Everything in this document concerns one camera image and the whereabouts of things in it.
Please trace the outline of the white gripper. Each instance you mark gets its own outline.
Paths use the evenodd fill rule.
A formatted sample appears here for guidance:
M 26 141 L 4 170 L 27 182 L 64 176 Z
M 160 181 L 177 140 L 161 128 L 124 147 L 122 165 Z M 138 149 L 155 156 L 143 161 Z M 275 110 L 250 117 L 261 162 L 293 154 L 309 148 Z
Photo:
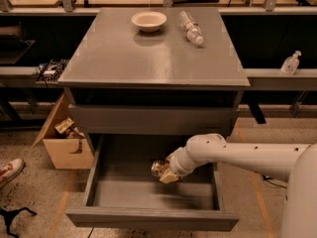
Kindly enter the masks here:
M 166 159 L 169 161 L 170 169 L 166 169 L 159 178 L 159 181 L 165 184 L 176 182 L 180 177 L 185 177 L 195 170 L 195 163 L 188 156 L 185 148 L 178 148 Z

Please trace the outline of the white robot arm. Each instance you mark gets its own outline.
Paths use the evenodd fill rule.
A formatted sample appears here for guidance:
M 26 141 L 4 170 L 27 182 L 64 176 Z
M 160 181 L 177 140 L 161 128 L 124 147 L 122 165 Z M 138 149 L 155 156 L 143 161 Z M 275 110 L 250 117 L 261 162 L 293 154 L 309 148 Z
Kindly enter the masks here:
M 219 134 L 195 135 L 153 163 L 163 183 L 209 163 L 225 163 L 287 183 L 280 238 L 317 238 L 317 145 L 229 143 Z

